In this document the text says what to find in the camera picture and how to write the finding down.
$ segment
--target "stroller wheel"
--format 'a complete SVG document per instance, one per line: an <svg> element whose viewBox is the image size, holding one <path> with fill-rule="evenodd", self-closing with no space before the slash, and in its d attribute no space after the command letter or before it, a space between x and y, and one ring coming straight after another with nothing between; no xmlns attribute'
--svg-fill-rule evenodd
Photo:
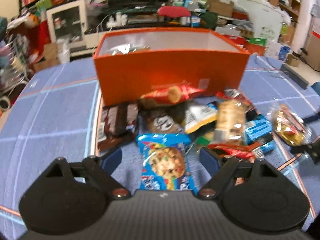
<svg viewBox="0 0 320 240"><path fill-rule="evenodd" d="M0 110L6 111L11 107L10 99L7 96L0 97Z"/></svg>

